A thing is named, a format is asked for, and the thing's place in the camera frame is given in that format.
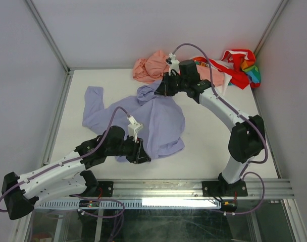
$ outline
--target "white table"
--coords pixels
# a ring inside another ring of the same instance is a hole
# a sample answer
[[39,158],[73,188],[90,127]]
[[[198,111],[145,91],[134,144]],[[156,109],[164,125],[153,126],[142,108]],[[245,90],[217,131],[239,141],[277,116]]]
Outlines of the white table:
[[[144,84],[133,80],[131,69],[75,71],[51,161],[64,157],[81,142],[96,136],[82,126],[84,93],[88,86],[104,88],[104,103],[105,107],[108,107],[124,97],[136,95],[137,88],[142,85]],[[258,113],[250,87],[241,90],[236,86],[229,86],[226,98],[250,115]],[[174,100],[182,108],[186,119],[185,131],[182,134],[185,148],[170,157],[140,165],[121,163],[114,157],[108,157],[105,163],[92,167],[96,178],[217,178],[230,156],[227,148],[230,132],[213,113],[188,98],[185,93],[178,93]],[[256,160],[262,160],[263,157],[264,152],[261,152]],[[248,170],[257,172],[263,178],[277,178],[271,156],[265,164],[251,164]]]

